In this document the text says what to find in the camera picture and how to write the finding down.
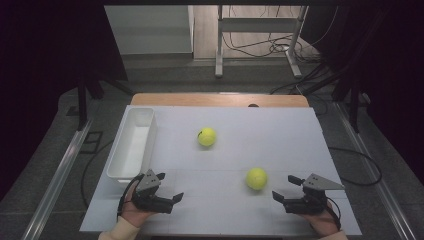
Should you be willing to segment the person's right hand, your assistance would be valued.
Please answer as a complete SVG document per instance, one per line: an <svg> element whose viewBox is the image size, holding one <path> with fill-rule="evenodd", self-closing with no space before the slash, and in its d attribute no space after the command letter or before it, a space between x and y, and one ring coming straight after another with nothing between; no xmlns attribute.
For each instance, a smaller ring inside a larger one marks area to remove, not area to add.
<svg viewBox="0 0 424 240"><path fill-rule="evenodd" d="M318 215L301 215L320 238L328 237L339 232L336 221L329 212L329 209L332 209L332 205L330 202L327 202L327 208L322 213Z"/></svg>

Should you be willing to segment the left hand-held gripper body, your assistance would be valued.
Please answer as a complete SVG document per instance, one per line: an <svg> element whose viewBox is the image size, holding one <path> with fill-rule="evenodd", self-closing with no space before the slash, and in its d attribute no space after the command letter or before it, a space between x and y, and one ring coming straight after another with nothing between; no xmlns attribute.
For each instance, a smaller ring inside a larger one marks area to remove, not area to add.
<svg viewBox="0 0 424 240"><path fill-rule="evenodd" d="M141 176L133 191L133 204L143 211L170 214L174 202L172 199L166 199L156 195L160 184L161 180L156 177L152 169L149 169Z"/></svg>

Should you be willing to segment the white plastic bin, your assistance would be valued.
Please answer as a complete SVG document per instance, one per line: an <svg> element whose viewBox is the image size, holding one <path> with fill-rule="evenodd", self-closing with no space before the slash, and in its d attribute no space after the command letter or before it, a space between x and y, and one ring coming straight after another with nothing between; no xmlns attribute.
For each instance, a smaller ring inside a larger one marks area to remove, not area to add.
<svg viewBox="0 0 424 240"><path fill-rule="evenodd" d="M150 168L157 124L151 108L128 106L116 134L106 174L118 183L128 183Z"/></svg>

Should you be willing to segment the white panel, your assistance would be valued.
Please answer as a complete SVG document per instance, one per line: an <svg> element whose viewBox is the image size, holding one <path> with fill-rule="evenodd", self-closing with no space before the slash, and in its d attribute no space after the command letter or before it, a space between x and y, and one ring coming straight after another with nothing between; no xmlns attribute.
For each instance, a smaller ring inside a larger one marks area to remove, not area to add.
<svg viewBox="0 0 424 240"><path fill-rule="evenodd" d="M105 6L122 55L193 52L191 5Z"/></svg>

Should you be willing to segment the dark curtain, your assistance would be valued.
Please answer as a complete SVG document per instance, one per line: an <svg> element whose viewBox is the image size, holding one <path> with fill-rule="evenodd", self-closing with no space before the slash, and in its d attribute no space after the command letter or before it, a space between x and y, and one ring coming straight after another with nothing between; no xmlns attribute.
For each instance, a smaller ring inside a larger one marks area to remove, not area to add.
<svg viewBox="0 0 424 240"><path fill-rule="evenodd" d="M84 80L126 71L107 0L0 0L0 201L11 190L58 111L59 97Z"/></svg>
<svg viewBox="0 0 424 240"><path fill-rule="evenodd" d="M311 6L301 38L334 71L349 64L379 11L386 12L357 66L336 85L340 101L358 82L367 112L424 184L424 0L367 0L361 6Z"/></svg>

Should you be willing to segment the aluminium floor rail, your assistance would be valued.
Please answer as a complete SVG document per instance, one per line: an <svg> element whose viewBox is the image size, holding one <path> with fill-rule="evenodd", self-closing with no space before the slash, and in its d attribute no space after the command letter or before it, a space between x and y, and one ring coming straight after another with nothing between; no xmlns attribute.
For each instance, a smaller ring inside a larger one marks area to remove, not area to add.
<svg viewBox="0 0 424 240"><path fill-rule="evenodd" d="M92 123L93 120L89 119L73 135L73 138L68 145L41 201L39 202L36 211L27 225L21 240L38 240L41 236Z"/></svg>
<svg viewBox="0 0 424 240"><path fill-rule="evenodd" d="M340 103L334 103L333 106L338 116L340 117L344 128L354 145L355 150L367 156L371 156L362 137L352 127L349 121L348 111ZM416 234L414 233L404 211L401 209L401 206L396 200L395 195L389 189L389 186L384 179L381 179L380 182L376 184L376 191L378 192L380 200L387 210L400 239L417 240Z"/></svg>

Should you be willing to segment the grey metal stand frame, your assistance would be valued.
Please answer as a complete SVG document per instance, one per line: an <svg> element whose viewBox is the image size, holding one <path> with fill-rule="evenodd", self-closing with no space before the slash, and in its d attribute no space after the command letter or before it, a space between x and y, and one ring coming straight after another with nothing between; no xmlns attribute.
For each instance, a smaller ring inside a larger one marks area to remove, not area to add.
<svg viewBox="0 0 424 240"><path fill-rule="evenodd" d="M218 41L215 56L215 76L223 76L223 34L224 33L289 33L290 44L284 48L285 56L295 78L302 76L295 60L295 46L303 26L307 6L301 6L296 18L225 18L223 6L218 6Z"/></svg>

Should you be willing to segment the yellow tennis ball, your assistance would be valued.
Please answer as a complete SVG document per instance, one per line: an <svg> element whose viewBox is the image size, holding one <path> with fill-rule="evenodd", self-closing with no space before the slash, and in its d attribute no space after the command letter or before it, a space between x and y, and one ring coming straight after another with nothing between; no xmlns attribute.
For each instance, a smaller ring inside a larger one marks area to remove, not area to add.
<svg viewBox="0 0 424 240"><path fill-rule="evenodd" d="M216 132L214 129L209 127L202 128L198 133L197 140L202 146L212 146L216 141Z"/></svg>
<svg viewBox="0 0 424 240"><path fill-rule="evenodd" d="M268 181L268 175L262 168L251 168L245 178L246 184L253 190L262 190Z"/></svg>

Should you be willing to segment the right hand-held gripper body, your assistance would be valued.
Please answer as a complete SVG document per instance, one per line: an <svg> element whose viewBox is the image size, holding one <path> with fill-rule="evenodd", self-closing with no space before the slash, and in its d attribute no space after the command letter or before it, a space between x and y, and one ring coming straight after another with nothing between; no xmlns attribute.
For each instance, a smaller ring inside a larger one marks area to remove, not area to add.
<svg viewBox="0 0 424 240"><path fill-rule="evenodd" d="M316 215L322 213L327 207L327 190L344 190L342 184L311 174L304 179L301 186L304 193L299 199L285 199L283 204L287 213Z"/></svg>

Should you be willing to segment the black tripod stand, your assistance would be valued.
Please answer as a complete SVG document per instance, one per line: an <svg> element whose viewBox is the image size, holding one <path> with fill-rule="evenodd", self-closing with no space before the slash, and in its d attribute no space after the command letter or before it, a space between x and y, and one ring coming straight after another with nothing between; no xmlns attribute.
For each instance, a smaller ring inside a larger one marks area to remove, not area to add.
<svg viewBox="0 0 424 240"><path fill-rule="evenodd" d="M87 107L87 94L90 94L95 100L102 99L104 96L104 90L101 86L101 82L113 86L114 88L122 91L123 93L133 96L135 92L129 87L123 85L117 80L110 79L108 77L101 76L99 79L90 80L84 77L77 79L77 96L78 105L74 108L69 109L69 113L72 116L78 117L77 130L81 131L88 124L88 107Z"/></svg>
<svg viewBox="0 0 424 240"><path fill-rule="evenodd" d="M358 127L358 110L365 103L360 102L360 79L354 76L343 76L332 93L332 98L336 102L343 101L345 97L350 96L348 103L348 120L355 133L359 132Z"/></svg>

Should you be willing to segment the person's left hand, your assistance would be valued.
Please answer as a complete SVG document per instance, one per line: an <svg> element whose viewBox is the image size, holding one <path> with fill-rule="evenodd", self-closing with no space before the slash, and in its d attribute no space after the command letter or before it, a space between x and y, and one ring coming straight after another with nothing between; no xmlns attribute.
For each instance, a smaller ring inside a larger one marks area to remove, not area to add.
<svg viewBox="0 0 424 240"><path fill-rule="evenodd" d="M135 189L135 183L129 188L122 206L121 217L137 228L141 228L147 219L155 212L148 212L138 209L132 202L132 195Z"/></svg>

